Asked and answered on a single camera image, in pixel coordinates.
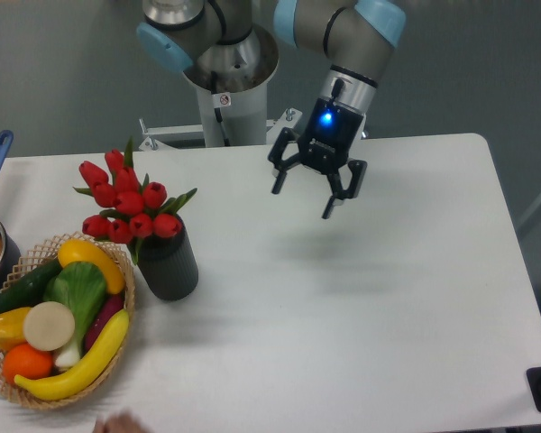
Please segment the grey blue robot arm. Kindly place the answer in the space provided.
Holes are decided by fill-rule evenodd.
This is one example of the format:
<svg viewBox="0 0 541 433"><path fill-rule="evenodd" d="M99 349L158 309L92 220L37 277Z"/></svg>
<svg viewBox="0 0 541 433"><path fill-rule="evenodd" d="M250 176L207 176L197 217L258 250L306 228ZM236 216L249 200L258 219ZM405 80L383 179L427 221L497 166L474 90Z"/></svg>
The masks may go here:
<svg viewBox="0 0 541 433"><path fill-rule="evenodd" d="M142 11L138 40L195 88L208 147L267 141L267 85L278 68L279 41L323 54L331 67L305 129L284 127L270 142L272 190L279 193L289 170L302 165L328 180L326 215L358 195L367 164L349 151L399 44L406 16L398 6L275 1L271 30L254 21L249 1L146 1Z"/></svg>

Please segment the person's hand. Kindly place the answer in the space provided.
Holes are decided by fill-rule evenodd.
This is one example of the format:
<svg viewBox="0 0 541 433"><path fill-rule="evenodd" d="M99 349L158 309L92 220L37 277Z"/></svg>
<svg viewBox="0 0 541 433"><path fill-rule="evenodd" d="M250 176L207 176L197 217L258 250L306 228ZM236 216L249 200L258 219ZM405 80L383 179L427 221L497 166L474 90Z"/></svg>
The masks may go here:
<svg viewBox="0 0 541 433"><path fill-rule="evenodd" d="M96 420L93 433L150 433L151 430L130 411L116 412Z"/></svg>

